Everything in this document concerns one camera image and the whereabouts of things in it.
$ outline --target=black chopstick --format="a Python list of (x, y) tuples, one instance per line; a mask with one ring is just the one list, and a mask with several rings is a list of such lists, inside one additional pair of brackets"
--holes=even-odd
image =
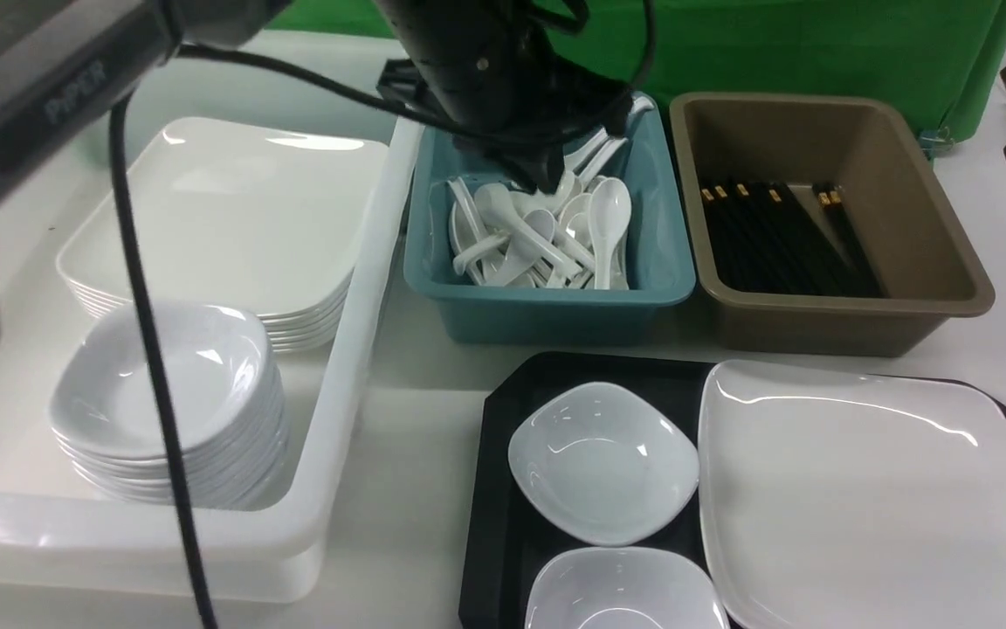
[(830, 222), (837, 238), (841, 239), (845, 254), (849, 256), (851, 266), (856, 271), (862, 297), (883, 297), (883, 291), (879, 288), (875, 271), (871, 268), (867, 255), (864, 255), (864, 247), (859, 243), (856, 230), (851, 225), (849, 211), (845, 209), (841, 194), (831, 183), (823, 184), (823, 186), (819, 186), (819, 190), (815, 189), (815, 191), (818, 192), (817, 198), (822, 203), (826, 219)]

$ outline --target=white square bowl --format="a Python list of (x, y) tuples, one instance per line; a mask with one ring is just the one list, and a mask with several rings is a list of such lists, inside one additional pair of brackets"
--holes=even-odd
[(670, 524), (698, 488), (698, 451), (638, 395), (582, 383), (531, 414), (507, 448), (530, 504), (596, 546), (627, 546)]

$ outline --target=stack of bowls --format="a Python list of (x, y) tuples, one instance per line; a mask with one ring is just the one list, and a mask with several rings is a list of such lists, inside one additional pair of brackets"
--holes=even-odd
[[(182, 302), (156, 303), (155, 318), (193, 504), (250, 505), (283, 467), (290, 438), (267, 329), (246, 312)], [(49, 411), (61, 450), (105, 496), (172, 502), (133, 307), (92, 330)]]
[[(151, 294), (255, 312), (275, 351), (325, 345), (386, 156), (374, 141), (171, 123), (129, 169)], [(64, 244), (56, 271), (93, 317), (131, 301), (112, 198)]]

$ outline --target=green cloth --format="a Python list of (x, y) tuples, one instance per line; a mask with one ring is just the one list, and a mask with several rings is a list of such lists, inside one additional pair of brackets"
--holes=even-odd
[[(543, 3), (558, 8), (559, 3)], [(558, 52), (629, 76), (643, 46), (640, 0), (590, 0)], [(867, 96), (915, 131), (976, 131), (1006, 48), (1006, 0), (656, 0), (659, 52), (645, 91)], [(371, 0), (295, 0), (276, 28), (390, 36)]]

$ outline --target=white table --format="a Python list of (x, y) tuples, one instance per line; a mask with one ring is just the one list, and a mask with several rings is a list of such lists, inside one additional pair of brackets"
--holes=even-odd
[[(903, 358), (759, 355), (767, 361), (934, 375), (976, 383), (1006, 404), (1006, 103), (937, 172), (996, 287), (985, 317), (953, 320)], [(227, 628), (458, 629), (456, 607), (484, 397), (541, 347), (463, 347), (433, 304), (394, 280), (358, 431), (314, 593), (292, 606), (219, 602)], [(698, 301), (666, 315), (628, 354), (718, 361)], [(415, 367), (416, 355), (439, 360)], [(105, 629), (199, 626), (184, 599), (0, 586), (0, 626)]]

